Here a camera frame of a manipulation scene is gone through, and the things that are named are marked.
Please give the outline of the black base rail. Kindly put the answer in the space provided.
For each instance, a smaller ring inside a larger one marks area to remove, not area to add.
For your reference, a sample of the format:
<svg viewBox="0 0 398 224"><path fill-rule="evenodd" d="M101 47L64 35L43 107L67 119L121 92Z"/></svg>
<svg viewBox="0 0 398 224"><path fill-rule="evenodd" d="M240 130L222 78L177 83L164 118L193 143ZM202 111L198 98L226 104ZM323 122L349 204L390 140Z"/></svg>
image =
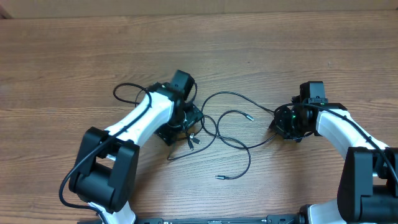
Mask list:
<svg viewBox="0 0 398 224"><path fill-rule="evenodd" d="M137 219L136 224L304 224L303 215L268 215L263 218L188 218L163 220L161 218Z"/></svg>

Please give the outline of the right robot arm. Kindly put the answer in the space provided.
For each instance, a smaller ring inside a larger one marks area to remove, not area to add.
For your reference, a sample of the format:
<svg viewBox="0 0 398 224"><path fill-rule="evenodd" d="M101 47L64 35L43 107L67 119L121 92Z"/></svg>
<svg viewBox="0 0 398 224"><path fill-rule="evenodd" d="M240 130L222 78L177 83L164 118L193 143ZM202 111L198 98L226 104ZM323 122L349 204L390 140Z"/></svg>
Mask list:
<svg viewBox="0 0 398 224"><path fill-rule="evenodd" d="M300 85L291 103L274 111L270 128L285 140L327 139L345 163L337 196L304 205L295 223L397 223L397 148L372 137L341 103L331 103L322 81Z"/></svg>

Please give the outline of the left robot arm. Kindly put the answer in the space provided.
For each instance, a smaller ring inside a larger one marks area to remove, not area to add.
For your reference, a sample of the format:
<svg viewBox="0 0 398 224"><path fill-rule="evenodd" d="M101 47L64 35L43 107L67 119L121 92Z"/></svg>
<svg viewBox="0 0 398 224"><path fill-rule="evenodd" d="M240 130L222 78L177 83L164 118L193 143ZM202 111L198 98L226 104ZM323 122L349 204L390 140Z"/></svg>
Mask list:
<svg viewBox="0 0 398 224"><path fill-rule="evenodd" d="M136 178L140 148L153 135L167 145L203 118L188 99L197 84L178 70L170 82L143 88L144 98L122 120L101 130L91 127L81 140L72 170L61 186L85 202L83 209L96 212L97 223L134 223L129 206Z"/></svg>

